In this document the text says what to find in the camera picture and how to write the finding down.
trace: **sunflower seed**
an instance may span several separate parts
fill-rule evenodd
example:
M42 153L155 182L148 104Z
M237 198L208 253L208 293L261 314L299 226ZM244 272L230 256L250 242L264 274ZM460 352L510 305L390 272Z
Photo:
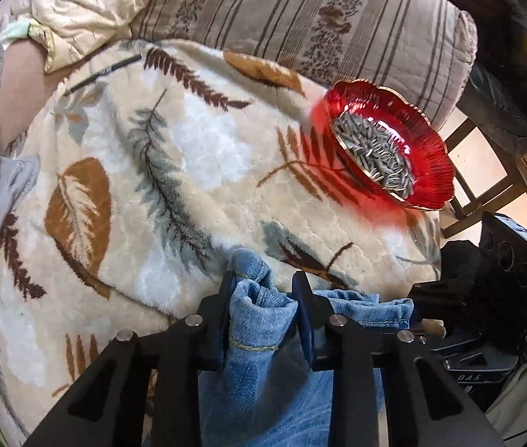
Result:
M394 142L394 137L377 121L343 112L332 124L334 132L355 158L355 162L386 190L401 198L413 192L411 162Z

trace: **pillow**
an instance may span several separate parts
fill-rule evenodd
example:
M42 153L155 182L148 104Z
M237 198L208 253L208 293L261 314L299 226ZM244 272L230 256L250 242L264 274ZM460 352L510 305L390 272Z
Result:
M474 62L470 15L447 0L150 0L134 38L186 38L276 61L331 86L370 79L439 129Z

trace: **black cable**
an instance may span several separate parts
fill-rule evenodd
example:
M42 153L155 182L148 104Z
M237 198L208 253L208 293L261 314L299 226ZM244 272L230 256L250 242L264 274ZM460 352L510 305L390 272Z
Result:
M527 433L527 430L523 430L522 432L519 432L516 435L512 435L510 437L506 437L506 439L504 439L504 442L507 442L508 440L516 439L516 437L520 437L524 433Z

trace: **black pen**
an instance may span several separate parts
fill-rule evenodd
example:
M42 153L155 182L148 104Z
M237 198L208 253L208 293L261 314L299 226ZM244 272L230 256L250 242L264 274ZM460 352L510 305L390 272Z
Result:
M106 76L107 74L114 72L115 70L118 70L122 67L126 67L129 64L133 64L134 62L137 62L138 60L141 60L141 54L133 55L132 57L129 57L128 59L122 60L120 62L116 62L113 65L109 65L108 67L103 68L102 70L98 71L92 76L89 76L87 79L82 80L79 84L75 84L71 89L67 89L65 91L65 94L63 94L64 97L72 94L73 92L84 88L88 84L91 84L92 82L95 82L98 80L98 77Z

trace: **cream quilt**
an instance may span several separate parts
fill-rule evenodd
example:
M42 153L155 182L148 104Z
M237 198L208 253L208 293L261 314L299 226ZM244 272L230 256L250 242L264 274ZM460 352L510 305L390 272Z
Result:
M129 23L149 0L21 0L10 19L31 22L28 36L47 50L44 70L54 72L99 49L130 38Z
M65 96L125 58L141 60ZM395 209L309 123L325 89L188 41L117 43L60 84L13 155L32 191L0 231L0 428L19 445L116 332L164 330L238 246L280 289L404 297L439 272L437 213Z

